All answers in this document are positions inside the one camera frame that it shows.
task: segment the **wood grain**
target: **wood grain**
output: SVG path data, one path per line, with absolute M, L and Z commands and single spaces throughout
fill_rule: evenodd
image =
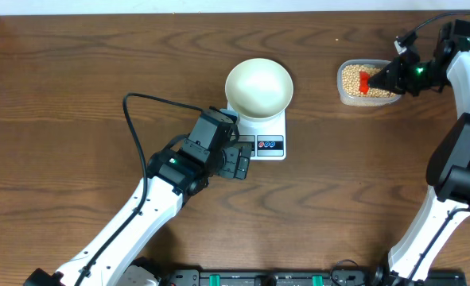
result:
M 244 181 L 215 178 L 142 254 L 205 269 L 376 265 L 425 198 L 429 157 L 456 121 L 453 93 L 345 106 L 336 71 L 345 60 L 391 59 L 394 37 L 434 14 L 2 17 L 0 285 L 68 261 L 136 187 L 125 93 L 222 107 L 227 74 L 254 57 L 293 77 L 288 158 L 253 162 Z M 420 33 L 424 59 L 440 24 Z M 197 119 L 142 99 L 130 112 L 147 157 Z M 470 283 L 470 218 L 434 268 L 463 269 Z

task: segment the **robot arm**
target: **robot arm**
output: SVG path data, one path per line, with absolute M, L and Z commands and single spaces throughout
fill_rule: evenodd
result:
M 148 195 L 146 203 L 139 214 L 104 250 L 103 254 L 91 267 L 81 285 L 116 285 L 120 276 L 129 267 L 143 246 L 166 222 L 173 218 L 181 209 L 183 195 L 173 192 L 174 186 L 159 177 L 148 179 Z M 122 225 L 142 196 L 143 181 L 141 180 L 134 194 L 119 213 L 104 227 L 88 246 L 61 265 L 57 272 L 61 273 L 61 283 L 74 285 L 81 269 L 90 261 L 104 242 Z
M 227 110 L 212 107 L 202 110 L 188 136 L 175 137 L 151 157 L 146 168 L 150 179 L 145 198 L 142 198 L 143 179 L 125 206 L 86 248 L 61 265 L 52 276 L 37 269 L 24 285 L 111 286 L 116 285 L 120 278 L 123 281 L 127 267 L 142 247 L 191 196 L 208 186 L 209 177 L 216 174 L 228 179 L 246 178 L 251 147 L 238 143 L 237 121 L 238 115 Z M 180 149 L 172 150 L 181 140 L 184 142 Z M 145 203 L 129 222 L 127 218 L 137 210 L 142 199 Z M 88 270 L 84 266 L 92 260 L 93 265 Z M 148 278 L 149 284 L 152 284 L 152 277 Z
M 371 87 L 418 96 L 445 85 L 454 90 L 457 124 L 434 152 L 427 168 L 429 189 L 401 241 L 391 248 L 379 285 L 424 281 L 453 231 L 470 215 L 470 22 L 456 20 L 440 30 L 434 59 L 420 62 L 415 32 L 395 41 L 399 56 L 369 79 Z

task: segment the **white bowl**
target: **white bowl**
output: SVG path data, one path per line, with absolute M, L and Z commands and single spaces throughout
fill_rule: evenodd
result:
M 227 76 L 226 97 L 240 117 L 264 122 L 289 105 L 293 81 L 287 70 L 272 60 L 246 60 Z

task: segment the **plastic container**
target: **plastic container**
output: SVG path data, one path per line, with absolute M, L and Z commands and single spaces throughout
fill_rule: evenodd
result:
M 340 101 L 349 106 L 382 106 L 390 104 L 401 99 L 401 95 L 395 95 L 390 98 L 372 98 L 349 95 L 343 87 L 343 70 L 348 65 L 362 64 L 371 68 L 384 68 L 390 63 L 388 60 L 349 60 L 342 64 L 337 72 L 337 89 L 340 94 Z

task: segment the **black cable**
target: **black cable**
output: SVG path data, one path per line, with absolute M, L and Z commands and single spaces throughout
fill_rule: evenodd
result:
M 81 282 L 83 282 L 84 277 L 90 272 L 90 269 L 93 266 L 93 264 L 97 261 L 97 259 L 99 259 L 100 255 L 116 239 L 116 237 L 118 237 L 118 235 L 123 231 L 123 229 L 125 229 L 125 227 L 132 221 L 132 219 L 134 219 L 135 216 L 138 215 L 139 211 L 141 211 L 142 206 L 145 204 L 145 201 L 146 201 L 146 196 L 148 193 L 148 174 L 146 172 L 146 159 L 145 159 L 145 154 L 142 151 L 142 147 L 141 147 L 141 143 L 139 142 L 138 135 L 136 133 L 134 125 L 132 124 L 132 120 L 130 120 L 129 111 L 127 109 L 126 102 L 130 96 L 136 96 L 136 97 L 140 97 L 144 99 L 152 99 L 158 102 L 168 103 L 174 106 L 203 111 L 201 108 L 196 107 L 196 106 L 190 106 L 190 105 L 183 104 L 183 103 L 172 102 L 170 100 L 161 99 L 152 95 L 143 95 L 143 94 L 134 93 L 134 92 L 130 92 L 127 95 L 125 95 L 125 97 L 123 98 L 123 113 L 125 114 L 126 124 L 129 126 L 130 132 L 132 133 L 132 138 L 134 139 L 134 143 L 136 144 L 136 147 L 138 148 L 139 159 L 142 165 L 143 188 L 142 188 L 141 200 L 139 201 L 138 206 L 134 208 L 134 210 L 132 211 L 132 214 L 130 214 L 130 216 L 125 220 L 125 222 L 123 222 L 122 225 L 106 240 L 106 242 L 104 242 L 104 244 L 99 248 L 99 250 L 97 250 L 95 255 L 93 255 L 91 260 L 86 264 L 86 266 L 83 267 L 83 271 L 81 271 L 81 274 L 77 278 L 75 286 L 81 285 Z
M 351 260 L 351 259 L 343 259 L 343 260 L 337 262 L 337 263 L 332 267 L 332 269 L 330 269 L 330 280 L 332 281 L 332 283 L 334 283 L 334 284 L 337 285 L 337 286 L 342 286 L 342 285 L 339 284 L 339 282 L 337 282 L 337 279 L 336 279 L 336 278 L 334 278 L 334 276 L 333 276 L 333 271 L 337 268 L 337 266 L 343 264 L 344 262 L 350 262 L 350 263 L 356 265 L 356 267 L 357 267 L 358 269 L 360 269 L 360 266 L 359 266 L 358 264 L 356 264 L 356 262 L 354 262 L 354 261 Z M 365 281 L 364 281 L 364 282 L 362 282 L 361 284 L 354 285 L 354 286 L 364 286 L 365 284 L 366 284 L 366 283 L 365 283 Z
M 409 33 L 417 32 L 421 27 L 423 27 L 425 25 L 428 25 L 432 21 L 436 21 L 437 19 L 440 19 L 440 18 L 443 18 L 443 17 L 448 17 L 448 16 L 453 16 L 453 15 L 469 15 L 470 16 L 470 12 L 468 12 L 468 11 L 452 11 L 452 12 L 439 14 L 437 16 L 434 16 L 434 17 L 424 21 L 423 23 L 418 25 L 415 29 L 412 29 L 411 31 L 409 31 Z
M 441 225 L 440 229 L 436 232 L 436 234 L 434 234 L 433 240 L 431 240 L 431 242 L 427 245 L 427 247 L 424 250 L 424 253 L 420 254 L 420 258 L 418 258 L 417 264 L 413 268 L 413 271 L 411 272 L 411 274 L 408 276 L 408 280 L 413 279 L 415 274 L 417 274 L 418 268 L 420 268 L 420 264 L 422 263 L 424 258 L 427 256 L 427 253 L 433 248 L 434 243 L 436 242 L 436 240 L 440 237 L 443 230 L 445 230 L 445 228 L 447 227 L 449 222 L 452 221 L 452 219 L 454 218 L 454 215 L 456 215 L 458 212 L 470 212 L 470 209 L 461 208 L 461 209 L 455 209 L 455 210 L 449 212 L 449 215 L 447 215 L 447 218 L 445 219 L 445 221 Z

